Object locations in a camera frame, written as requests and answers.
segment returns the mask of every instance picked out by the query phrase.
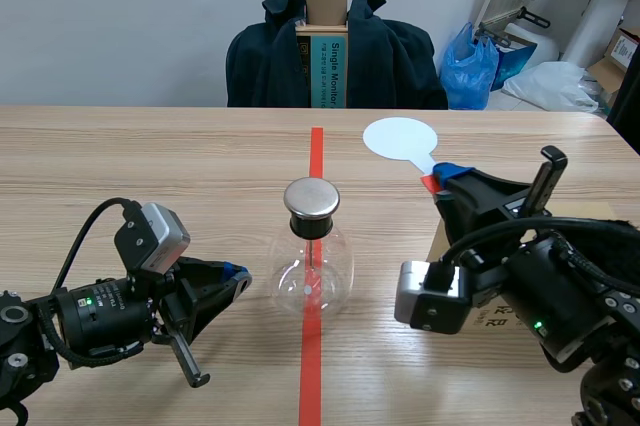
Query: black jacket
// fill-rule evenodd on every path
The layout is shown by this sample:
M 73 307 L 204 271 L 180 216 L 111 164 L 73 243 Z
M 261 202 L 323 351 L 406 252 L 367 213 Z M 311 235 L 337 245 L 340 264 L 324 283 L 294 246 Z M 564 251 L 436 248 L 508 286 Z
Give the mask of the black jacket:
M 373 13 L 385 0 L 353 0 L 349 11 L 348 108 L 447 109 L 429 35 Z M 227 53 L 229 107 L 308 107 L 296 40 L 305 0 L 266 0 Z

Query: silver lid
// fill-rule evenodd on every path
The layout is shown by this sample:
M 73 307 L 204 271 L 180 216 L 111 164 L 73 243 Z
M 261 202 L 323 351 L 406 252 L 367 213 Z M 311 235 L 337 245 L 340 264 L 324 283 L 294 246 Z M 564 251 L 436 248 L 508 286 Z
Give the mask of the silver lid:
M 284 205 L 301 219 L 324 219 L 340 204 L 340 193 L 329 181 L 302 178 L 291 183 L 284 192 Z

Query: black cable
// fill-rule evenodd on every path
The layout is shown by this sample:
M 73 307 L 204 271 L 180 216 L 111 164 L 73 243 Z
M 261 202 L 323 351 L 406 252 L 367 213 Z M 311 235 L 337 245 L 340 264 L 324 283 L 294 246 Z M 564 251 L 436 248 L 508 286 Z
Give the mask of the black cable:
M 566 243 L 562 241 L 559 241 L 556 244 L 556 247 L 568 255 L 568 259 L 571 264 L 575 265 L 581 271 L 584 271 L 596 281 L 621 293 L 626 293 L 636 298 L 640 297 L 640 287 L 608 275 L 587 258 L 585 258 L 582 253 L 575 249 L 572 250 Z
M 89 215 L 87 220 L 82 225 L 82 228 L 80 228 L 80 231 L 78 232 L 78 236 L 76 236 L 75 241 L 71 245 L 69 254 L 67 254 L 67 259 L 64 260 L 62 268 L 60 269 L 60 273 L 58 274 L 58 278 L 56 279 L 56 282 L 53 285 L 53 289 L 51 290 L 52 293 L 56 289 L 60 289 L 64 284 L 64 280 L 66 279 L 67 274 L 69 274 L 69 270 L 71 269 L 71 264 L 73 263 L 73 260 L 75 259 L 76 255 L 78 254 L 80 245 L 84 241 L 84 238 L 87 236 L 87 233 L 89 232 L 89 229 L 91 229 L 91 226 L 93 225 L 93 223 L 96 222 L 96 219 L 98 219 L 98 217 L 107 208 L 111 206 L 120 204 L 126 208 L 131 203 L 132 203 L 131 200 L 125 199 L 125 198 L 111 198 L 111 199 L 107 199 L 104 203 L 100 204 L 96 209 L 93 210 L 93 212 Z
M 64 341 L 62 341 L 62 338 L 60 338 L 60 336 L 58 335 L 58 331 L 56 331 L 56 327 L 53 324 L 53 318 L 51 317 L 51 313 L 49 312 L 48 305 L 45 304 L 43 307 L 42 304 L 37 304 L 36 309 L 41 319 L 42 331 L 49 340 L 49 343 L 51 343 L 51 346 L 53 346 L 53 349 L 56 351 L 56 353 L 58 353 L 67 361 L 77 366 L 97 368 L 100 366 L 115 364 L 128 357 L 126 353 L 117 353 L 104 358 L 89 358 L 87 356 L 82 356 L 80 354 L 74 353 L 67 347 L 66 344 L 64 344 Z
M 29 411 L 27 411 L 27 408 L 25 408 L 20 401 L 7 400 L 3 403 L 3 407 L 13 411 L 13 414 L 16 415 L 16 419 L 18 420 L 16 426 L 25 426 L 27 421 L 29 421 Z
M 458 257 L 480 244 L 509 236 L 520 235 L 531 229 L 556 229 L 558 231 L 590 232 L 609 235 L 618 239 L 640 242 L 640 232 L 634 228 L 608 221 L 580 218 L 520 218 L 487 226 L 456 241 L 441 258 L 443 267 L 452 266 Z

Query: blue tape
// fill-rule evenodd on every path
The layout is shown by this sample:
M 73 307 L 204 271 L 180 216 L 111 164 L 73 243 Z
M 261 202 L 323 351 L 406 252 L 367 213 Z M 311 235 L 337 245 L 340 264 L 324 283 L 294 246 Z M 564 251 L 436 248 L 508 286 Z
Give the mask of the blue tape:
M 469 171 L 473 171 L 474 169 L 476 168 L 458 166 L 453 163 L 438 163 L 433 167 L 433 175 L 438 180 L 438 183 L 440 183 L 440 187 L 447 189 L 447 181 L 467 174 Z

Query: paper cutout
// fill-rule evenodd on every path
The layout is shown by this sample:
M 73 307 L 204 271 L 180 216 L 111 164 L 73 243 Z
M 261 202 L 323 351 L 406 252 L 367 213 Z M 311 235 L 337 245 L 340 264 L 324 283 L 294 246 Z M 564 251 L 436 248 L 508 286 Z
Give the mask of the paper cutout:
M 362 135 L 364 144 L 379 156 L 410 161 L 426 175 L 436 164 L 431 153 L 438 135 L 422 121 L 411 118 L 385 118 L 371 123 Z

